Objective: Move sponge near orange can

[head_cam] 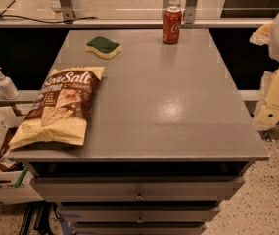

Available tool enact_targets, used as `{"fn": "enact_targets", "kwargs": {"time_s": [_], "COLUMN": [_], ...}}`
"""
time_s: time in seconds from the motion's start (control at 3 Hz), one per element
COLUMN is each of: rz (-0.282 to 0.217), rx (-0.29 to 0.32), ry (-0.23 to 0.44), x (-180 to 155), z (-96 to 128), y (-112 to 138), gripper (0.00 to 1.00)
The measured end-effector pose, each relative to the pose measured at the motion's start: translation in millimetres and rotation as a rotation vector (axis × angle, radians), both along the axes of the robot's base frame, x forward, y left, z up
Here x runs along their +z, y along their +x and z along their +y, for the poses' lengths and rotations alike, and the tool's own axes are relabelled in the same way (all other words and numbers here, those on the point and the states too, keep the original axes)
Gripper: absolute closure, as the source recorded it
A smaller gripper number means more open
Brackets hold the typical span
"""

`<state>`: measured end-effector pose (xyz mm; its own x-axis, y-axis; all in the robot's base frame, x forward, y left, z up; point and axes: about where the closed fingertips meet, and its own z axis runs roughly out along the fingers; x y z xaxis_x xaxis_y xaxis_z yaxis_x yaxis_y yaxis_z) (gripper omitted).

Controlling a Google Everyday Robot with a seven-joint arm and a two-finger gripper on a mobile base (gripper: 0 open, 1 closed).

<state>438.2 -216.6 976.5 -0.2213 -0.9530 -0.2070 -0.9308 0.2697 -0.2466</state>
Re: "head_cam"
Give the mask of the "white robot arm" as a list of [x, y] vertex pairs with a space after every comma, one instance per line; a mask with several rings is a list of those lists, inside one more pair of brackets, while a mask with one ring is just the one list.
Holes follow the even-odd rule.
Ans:
[[[267, 45], [269, 57], [279, 62], [279, 14], [272, 23], [267, 23], [255, 31], [250, 42]], [[279, 68], [275, 72], [266, 71], [260, 84], [260, 98], [254, 110], [253, 123], [258, 131], [267, 131], [279, 122]]]

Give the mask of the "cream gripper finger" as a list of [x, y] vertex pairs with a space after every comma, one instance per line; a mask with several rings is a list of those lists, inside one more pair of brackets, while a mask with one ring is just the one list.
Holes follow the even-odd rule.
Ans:
[[266, 23], [252, 34], [250, 37], [250, 42], [258, 46], [268, 44], [271, 28], [272, 24]]
[[279, 122], [279, 69], [263, 74], [259, 101], [254, 110], [253, 124], [258, 131], [267, 131]]

